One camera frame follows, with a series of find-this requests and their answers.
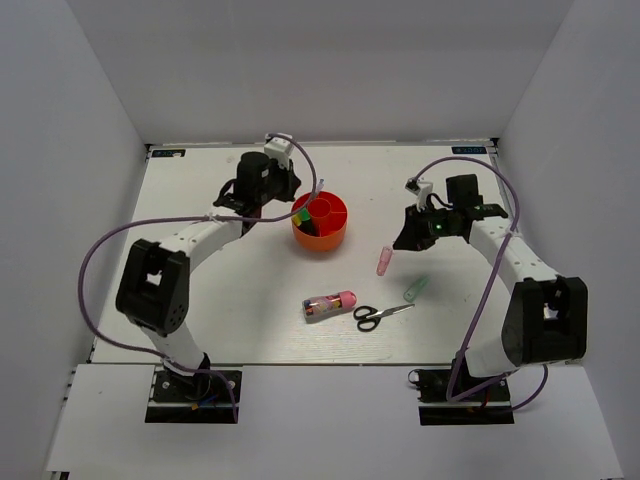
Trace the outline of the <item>pink correction tape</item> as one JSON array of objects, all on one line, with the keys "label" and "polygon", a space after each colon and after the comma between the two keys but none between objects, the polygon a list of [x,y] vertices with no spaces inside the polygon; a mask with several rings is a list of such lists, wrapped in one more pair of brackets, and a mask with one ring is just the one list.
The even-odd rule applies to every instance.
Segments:
[{"label": "pink correction tape", "polygon": [[393,248],[391,246],[384,246],[380,252],[378,264],[376,266],[376,274],[378,276],[384,276],[393,256]]}]

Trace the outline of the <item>green correction tape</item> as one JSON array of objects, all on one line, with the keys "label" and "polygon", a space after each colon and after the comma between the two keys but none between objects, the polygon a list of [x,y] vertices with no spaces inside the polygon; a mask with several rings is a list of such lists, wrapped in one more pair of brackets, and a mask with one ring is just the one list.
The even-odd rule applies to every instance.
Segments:
[{"label": "green correction tape", "polygon": [[403,299],[407,303],[413,303],[429,283],[429,277],[424,275],[415,280],[404,292]]}]

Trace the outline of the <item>blue pen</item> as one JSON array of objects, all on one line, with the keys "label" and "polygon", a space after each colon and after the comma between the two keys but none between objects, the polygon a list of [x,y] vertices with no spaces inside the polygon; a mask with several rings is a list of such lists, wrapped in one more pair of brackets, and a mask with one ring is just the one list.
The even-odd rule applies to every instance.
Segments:
[{"label": "blue pen", "polygon": [[323,190],[323,188],[324,188],[324,180],[320,179],[317,185],[315,186],[314,195],[311,197],[311,200],[316,199],[319,193]]}]

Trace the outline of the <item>green black highlighter marker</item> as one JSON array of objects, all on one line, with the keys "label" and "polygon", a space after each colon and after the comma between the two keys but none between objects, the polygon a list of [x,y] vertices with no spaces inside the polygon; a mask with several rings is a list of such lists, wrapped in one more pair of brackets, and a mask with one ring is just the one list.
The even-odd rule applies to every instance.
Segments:
[{"label": "green black highlighter marker", "polygon": [[302,208],[296,215],[292,217],[294,226],[308,236],[316,236],[316,228],[311,219],[311,215],[306,208]]}]

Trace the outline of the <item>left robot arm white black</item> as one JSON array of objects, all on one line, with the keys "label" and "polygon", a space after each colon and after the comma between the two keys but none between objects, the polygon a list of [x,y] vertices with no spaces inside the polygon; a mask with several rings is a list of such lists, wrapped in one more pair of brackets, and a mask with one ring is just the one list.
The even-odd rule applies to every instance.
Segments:
[{"label": "left robot arm white black", "polygon": [[205,220],[161,241],[140,239],[131,246],[116,309],[147,335],[164,366],[178,374],[177,387],[188,398],[205,396],[212,378],[208,357],[185,325],[191,274],[246,235],[262,219],[267,203],[294,201],[300,185],[288,154],[244,153],[236,177],[223,185]]}]

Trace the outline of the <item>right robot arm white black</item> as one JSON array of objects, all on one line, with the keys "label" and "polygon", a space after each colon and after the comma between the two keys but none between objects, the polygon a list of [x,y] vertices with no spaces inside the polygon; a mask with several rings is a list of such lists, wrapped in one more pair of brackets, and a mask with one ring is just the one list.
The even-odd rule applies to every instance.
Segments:
[{"label": "right robot arm white black", "polygon": [[405,210],[396,251],[425,251],[446,237],[460,237],[491,265],[490,278],[501,281],[510,300],[501,330],[473,345],[465,338],[454,357],[453,390],[472,399],[488,379],[530,364],[579,360],[587,350],[588,289],[578,277],[566,277],[547,265],[511,228],[498,204],[485,202],[475,175],[446,181],[447,200],[433,204],[430,182],[411,178],[406,188],[416,201]]}]

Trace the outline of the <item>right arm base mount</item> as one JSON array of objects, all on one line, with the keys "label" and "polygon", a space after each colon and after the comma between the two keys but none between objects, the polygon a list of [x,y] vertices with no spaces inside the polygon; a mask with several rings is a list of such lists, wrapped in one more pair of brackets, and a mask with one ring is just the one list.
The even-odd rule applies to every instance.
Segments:
[{"label": "right arm base mount", "polygon": [[494,426],[512,425],[511,395],[502,379],[456,402],[446,400],[450,370],[413,369],[408,383],[417,391],[421,426]]}]

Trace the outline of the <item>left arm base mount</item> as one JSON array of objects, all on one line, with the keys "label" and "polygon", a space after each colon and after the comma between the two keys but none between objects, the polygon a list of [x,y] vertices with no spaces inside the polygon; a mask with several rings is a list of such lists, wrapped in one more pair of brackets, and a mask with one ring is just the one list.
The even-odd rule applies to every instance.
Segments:
[{"label": "left arm base mount", "polygon": [[147,424],[235,424],[239,414],[241,370],[222,370],[233,389],[236,409],[222,379],[213,375],[201,387],[183,385],[164,369],[154,371],[145,419]]}]

